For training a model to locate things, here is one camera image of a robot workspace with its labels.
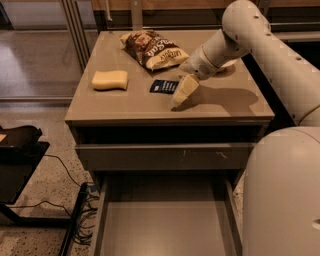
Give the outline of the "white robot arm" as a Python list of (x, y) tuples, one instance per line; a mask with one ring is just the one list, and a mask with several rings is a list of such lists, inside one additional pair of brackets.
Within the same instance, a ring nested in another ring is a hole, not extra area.
[(320, 256), (320, 71), (272, 34), (250, 0), (236, 0), (222, 27), (180, 68), (171, 104), (200, 81), (251, 54), (294, 121), (254, 147), (245, 171), (243, 256)]

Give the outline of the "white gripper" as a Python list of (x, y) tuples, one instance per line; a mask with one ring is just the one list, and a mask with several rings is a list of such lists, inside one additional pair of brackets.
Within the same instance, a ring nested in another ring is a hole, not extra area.
[(188, 75), (183, 76), (171, 99), (171, 107), (179, 107), (199, 87), (199, 80), (207, 80), (218, 72), (205, 55), (203, 46), (198, 47), (179, 68)]

